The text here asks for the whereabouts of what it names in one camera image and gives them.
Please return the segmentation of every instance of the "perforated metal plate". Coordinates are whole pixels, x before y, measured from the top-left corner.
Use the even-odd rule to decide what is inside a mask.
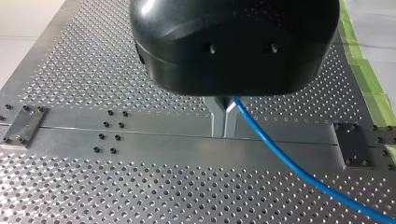
[[[375,223],[291,173],[258,141],[125,133],[116,143],[96,135],[40,129],[30,150],[1,149],[0,220]],[[335,147],[280,146],[324,183],[396,216],[395,174],[386,164],[342,172]],[[382,161],[379,148],[372,153],[375,163]]]

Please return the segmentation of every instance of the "black bolt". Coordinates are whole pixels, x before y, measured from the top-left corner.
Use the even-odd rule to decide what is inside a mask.
[[[388,169],[388,170],[394,170],[394,168],[395,168],[395,167],[394,167],[392,164],[388,164],[388,165],[387,165],[387,169]]]
[[[369,163],[370,163],[369,160],[364,160],[361,164],[362,164],[363,166],[368,166]]]
[[[336,124],[335,124],[335,129],[339,129],[339,128],[341,128],[341,126],[342,126],[342,125],[341,125],[340,123],[336,123]]]
[[[386,150],[382,150],[381,155],[383,155],[383,156],[388,156],[389,153],[388,153]]]
[[[21,144],[25,143],[25,139],[24,138],[20,138],[20,139],[18,139],[18,141],[20,141]]]
[[[359,125],[358,124],[352,124],[352,127],[350,128],[351,130],[355,130],[355,129],[357,129],[359,127]]]
[[[350,163],[352,163],[352,159],[349,158],[346,160],[346,165],[349,165]]]

